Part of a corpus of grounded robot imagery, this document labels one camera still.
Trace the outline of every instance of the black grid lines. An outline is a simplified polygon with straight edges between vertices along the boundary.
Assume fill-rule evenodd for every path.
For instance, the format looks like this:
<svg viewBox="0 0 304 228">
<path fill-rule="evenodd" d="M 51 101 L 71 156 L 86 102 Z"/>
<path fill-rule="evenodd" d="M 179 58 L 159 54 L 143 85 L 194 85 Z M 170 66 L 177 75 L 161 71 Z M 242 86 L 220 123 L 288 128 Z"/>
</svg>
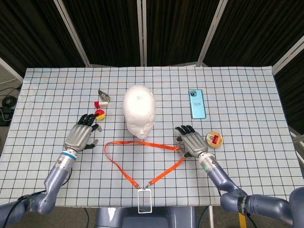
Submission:
<svg viewBox="0 0 304 228">
<path fill-rule="evenodd" d="M 134 140 L 124 122 L 127 88 L 154 94 L 154 129 L 147 142 L 174 145 L 174 127 L 190 124 L 204 137 L 219 131 L 224 144 L 210 149 L 248 194 L 288 199 L 303 186 L 295 149 L 270 67 L 29 68 L 0 158 L 0 203 L 44 188 L 67 133 L 94 113 L 98 89 L 111 97 L 93 150 L 78 154 L 58 206 L 136 206 L 137 191 L 103 154 L 107 142 Z M 188 90 L 202 89 L 206 119 L 192 119 Z M 180 154 L 139 145 L 115 145 L 109 154 L 141 185 L 173 165 Z M 218 205 L 219 195 L 192 158 L 152 187 L 153 205 Z"/>
</svg>

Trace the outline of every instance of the smartphone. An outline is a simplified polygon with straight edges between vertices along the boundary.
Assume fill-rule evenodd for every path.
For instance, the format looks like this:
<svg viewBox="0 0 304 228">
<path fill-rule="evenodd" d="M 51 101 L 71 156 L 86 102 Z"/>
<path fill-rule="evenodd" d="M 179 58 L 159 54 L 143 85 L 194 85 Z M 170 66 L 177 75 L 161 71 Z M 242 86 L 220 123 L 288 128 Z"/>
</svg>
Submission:
<svg viewBox="0 0 304 228">
<path fill-rule="evenodd" d="M 206 118 L 203 91 L 201 89 L 190 89 L 190 108 L 193 119 Z"/>
</svg>

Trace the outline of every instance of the lanyard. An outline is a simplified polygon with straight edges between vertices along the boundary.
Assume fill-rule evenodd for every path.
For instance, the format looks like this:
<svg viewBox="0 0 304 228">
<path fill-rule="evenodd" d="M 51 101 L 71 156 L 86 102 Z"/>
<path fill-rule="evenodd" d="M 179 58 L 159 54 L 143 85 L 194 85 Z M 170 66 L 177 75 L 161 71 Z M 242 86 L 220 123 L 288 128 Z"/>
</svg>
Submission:
<svg viewBox="0 0 304 228">
<path fill-rule="evenodd" d="M 150 146 L 150 147 L 157 147 L 157 148 L 163 148 L 166 150 L 171 150 L 171 151 L 178 151 L 179 149 L 181 149 L 180 147 L 173 147 L 173 146 L 166 146 L 166 145 L 162 145 L 162 144 L 156 144 L 156 143 L 150 143 L 150 142 L 142 142 L 142 141 L 112 141 L 112 142 L 108 142 L 106 145 L 104 145 L 104 153 L 107 156 L 107 158 L 117 166 L 117 168 L 120 170 L 120 172 L 123 174 L 123 176 L 137 189 L 140 189 L 139 184 L 132 178 L 130 177 L 123 169 L 122 167 L 115 162 L 107 153 L 106 153 L 106 148 L 109 144 L 130 144 L 130 143 L 136 143 L 136 144 L 140 144 L 140 145 L 145 145 L 145 146 Z M 182 157 L 177 163 L 175 163 L 174 165 L 172 165 L 169 169 L 167 169 L 165 172 L 161 173 L 160 175 L 158 175 L 157 177 L 155 177 L 153 180 L 151 180 L 149 182 L 149 184 L 145 187 L 149 187 L 151 185 L 154 185 L 157 181 L 159 181 L 161 178 L 163 178 L 164 176 L 166 176 L 168 173 L 172 172 L 173 170 L 175 170 L 179 165 L 182 164 L 182 162 L 185 160 L 184 157 Z"/>
</svg>

